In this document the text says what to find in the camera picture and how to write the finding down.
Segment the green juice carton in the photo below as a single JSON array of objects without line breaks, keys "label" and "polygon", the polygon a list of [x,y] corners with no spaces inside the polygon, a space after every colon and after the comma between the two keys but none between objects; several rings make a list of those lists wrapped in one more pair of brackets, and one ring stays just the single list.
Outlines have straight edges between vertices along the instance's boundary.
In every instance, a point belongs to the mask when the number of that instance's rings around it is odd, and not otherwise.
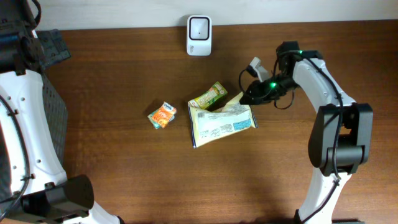
[{"label": "green juice carton", "polygon": [[199,97],[188,102],[188,106],[207,110],[228,94],[226,88],[220,83],[214,83],[209,90]]}]

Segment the yellow snack bag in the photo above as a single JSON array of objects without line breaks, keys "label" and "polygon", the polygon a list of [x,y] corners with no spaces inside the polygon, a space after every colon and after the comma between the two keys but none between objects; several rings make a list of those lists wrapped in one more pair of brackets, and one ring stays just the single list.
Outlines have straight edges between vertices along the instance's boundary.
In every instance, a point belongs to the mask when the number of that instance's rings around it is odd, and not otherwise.
[{"label": "yellow snack bag", "polygon": [[239,93],[216,111],[188,106],[194,149],[249,128],[258,128],[251,107],[239,102],[243,96]]}]

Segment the orange tissue pack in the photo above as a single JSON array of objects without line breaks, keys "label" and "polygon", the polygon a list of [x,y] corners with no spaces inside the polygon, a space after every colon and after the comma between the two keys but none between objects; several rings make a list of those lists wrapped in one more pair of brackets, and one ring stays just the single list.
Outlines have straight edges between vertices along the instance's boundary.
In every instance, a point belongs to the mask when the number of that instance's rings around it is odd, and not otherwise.
[{"label": "orange tissue pack", "polygon": [[151,116],[151,119],[155,121],[161,128],[165,128],[176,112],[176,108],[167,102],[164,102],[162,106]]}]

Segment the teal tissue pack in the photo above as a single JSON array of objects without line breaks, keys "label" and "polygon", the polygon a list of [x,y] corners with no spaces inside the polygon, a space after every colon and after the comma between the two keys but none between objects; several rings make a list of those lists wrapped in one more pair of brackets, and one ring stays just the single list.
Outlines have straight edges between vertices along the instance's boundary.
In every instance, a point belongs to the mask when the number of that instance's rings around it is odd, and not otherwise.
[{"label": "teal tissue pack", "polygon": [[173,119],[175,119],[175,112],[156,110],[148,115],[148,119],[155,129],[165,128]]}]

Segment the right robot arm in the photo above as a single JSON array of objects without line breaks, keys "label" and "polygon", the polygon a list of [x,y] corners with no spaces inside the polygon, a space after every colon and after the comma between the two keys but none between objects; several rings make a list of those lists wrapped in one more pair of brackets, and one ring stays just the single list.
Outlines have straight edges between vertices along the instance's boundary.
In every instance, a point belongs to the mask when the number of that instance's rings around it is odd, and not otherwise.
[{"label": "right robot arm", "polygon": [[357,103],[337,84],[317,50],[302,50],[288,41],[276,48],[272,72],[255,57],[243,69],[255,78],[242,89],[243,105],[276,103],[301,88],[316,112],[308,140],[313,173],[307,196],[292,223],[332,223],[332,214],[345,184],[367,163],[373,128],[373,109]]}]

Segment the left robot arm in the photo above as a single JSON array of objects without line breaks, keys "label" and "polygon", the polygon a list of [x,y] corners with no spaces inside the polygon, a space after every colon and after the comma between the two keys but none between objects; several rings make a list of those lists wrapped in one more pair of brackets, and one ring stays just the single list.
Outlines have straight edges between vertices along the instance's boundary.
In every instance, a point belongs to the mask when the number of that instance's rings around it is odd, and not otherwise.
[{"label": "left robot arm", "polygon": [[37,31],[41,15],[38,1],[1,1],[1,218],[121,223],[63,169],[68,111],[45,69],[70,52],[58,30]]}]

